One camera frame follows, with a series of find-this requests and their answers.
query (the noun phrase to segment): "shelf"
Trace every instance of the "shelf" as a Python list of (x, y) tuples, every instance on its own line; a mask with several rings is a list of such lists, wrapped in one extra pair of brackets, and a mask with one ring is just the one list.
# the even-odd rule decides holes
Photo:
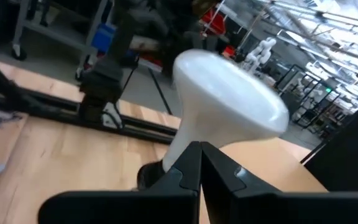
[(41, 12), (37, 11), (32, 21), (24, 21), (24, 26), (76, 49), (86, 50), (86, 36), (72, 27), (72, 22), (78, 21), (75, 17), (51, 7), (47, 16), (48, 27), (40, 25), (40, 18)]

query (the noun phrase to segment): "gray floor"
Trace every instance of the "gray floor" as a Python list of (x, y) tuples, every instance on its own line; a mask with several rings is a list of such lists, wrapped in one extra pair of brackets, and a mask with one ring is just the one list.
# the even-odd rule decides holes
[[(78, 51), (27, 30), (24, 31), (22, 36), (22, 46), (28, 55), (25, 61), (18, 62), (11, 57), (10, 45), (0, 46), (0, 61), (64, 82), (78, 84), (74, 79), (80, 56)], [(129, 70), (124, 72), (123, 81), (127, 80), (129, 73)], [(167, 78), (158, 73), (155, 73), (155, 75), (172, 113), (180, 117), (181, 104), (175, 88), (171, 86)], [(134, 72), (122, 94), (122, 99), (154, 110), (167, 112), (146, 68), (140, 67)], [(302, 130), (292, 123), (290, 123), (288, 131), (280, 137), (308, 149), (314, 149), (320, 143), (320, 140), (308, 130)]]

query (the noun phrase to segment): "wooden tabletop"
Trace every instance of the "wooden tabletop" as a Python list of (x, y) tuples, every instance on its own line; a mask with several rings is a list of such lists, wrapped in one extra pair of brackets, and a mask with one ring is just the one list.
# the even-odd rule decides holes
[[(76, 86), (0, 63), (25, 88), (73, 101)], [(177, 128), (180, 120), (120, 101), (121, 113)], [(37, 223), (37, 211), (50, 196), (67, 190), (128, 190), (142, 164), (159, 160), (166, 145), (29, 117), (0, 174), (0, 223)], [(222, 151), (282, 191), (326, 192), (298, 162), (307, 151), (279, 138), (230, 144)], [(208, 223), (201, 202), (201, 223)]]

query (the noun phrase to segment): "wooden table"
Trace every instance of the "wooden table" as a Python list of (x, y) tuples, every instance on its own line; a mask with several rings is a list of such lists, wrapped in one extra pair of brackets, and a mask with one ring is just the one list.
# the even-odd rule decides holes
[[(80, 101), (76, 86), (0, 63), (20, 86)], [(180, 120), (125, 101), (121, 112), (177, 128)], [(166, 145), (29, 117), (0, 174), (0, 224), (37, 223), (37, 211), (50, 196), (67, 190), (127, 190), (135, 187), (142, 164), (159, 160)], [(307, 152), (279, 138), (240, 142), (222, 148), (228, 156), (278, 189), (326, 192), (298, 162)], [(201, 202), (201, 223), (208, 223)]]

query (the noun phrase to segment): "metal frame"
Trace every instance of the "metal frame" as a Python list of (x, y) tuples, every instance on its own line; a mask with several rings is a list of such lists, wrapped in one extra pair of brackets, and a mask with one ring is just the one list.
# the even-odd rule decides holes
[(78, 108), (81, 103), (46, 95), (18, 87), (0, 71), (0, 109), (21, 111), (31, 116), (92, 128), (132, 138), (170, 144), (177, 130), (141, 119), (120, 115), (123, 128), (110, 128), (102, 122), (81, 119)]

